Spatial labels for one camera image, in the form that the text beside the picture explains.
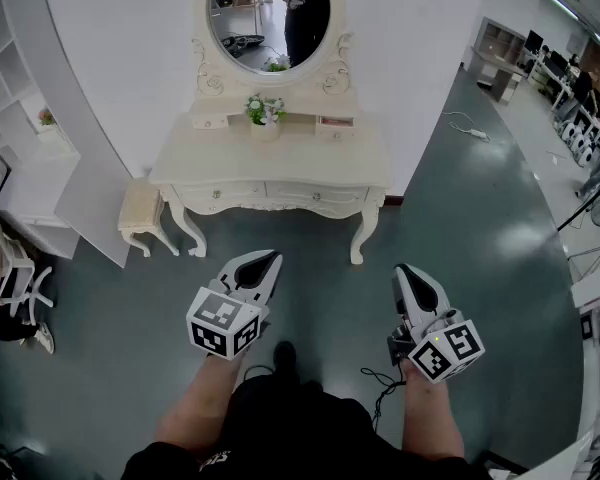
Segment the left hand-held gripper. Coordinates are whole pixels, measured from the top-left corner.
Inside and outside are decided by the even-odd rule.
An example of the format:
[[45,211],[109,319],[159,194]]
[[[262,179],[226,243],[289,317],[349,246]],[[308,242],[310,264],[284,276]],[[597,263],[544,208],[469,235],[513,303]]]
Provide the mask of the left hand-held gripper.
[[257,250],[230,260],[220,277],[197,292],[186,322],[192,345],[232,360],[262,333],[283,264],[276,250]]

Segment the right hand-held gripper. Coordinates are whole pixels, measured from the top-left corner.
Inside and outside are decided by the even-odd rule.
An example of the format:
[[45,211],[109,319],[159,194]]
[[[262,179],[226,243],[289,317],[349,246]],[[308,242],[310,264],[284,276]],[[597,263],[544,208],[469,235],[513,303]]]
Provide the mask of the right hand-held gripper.
[[392,288],[397,311],[403,317],[436,317],[427,325],[411,329],[402,324],[391,333],[387,341],[393,365],[407,359],[429,382],[440,383],[485,353],[473,321],[451,309],[442,285],[429,274],[412,265],[398,264]]

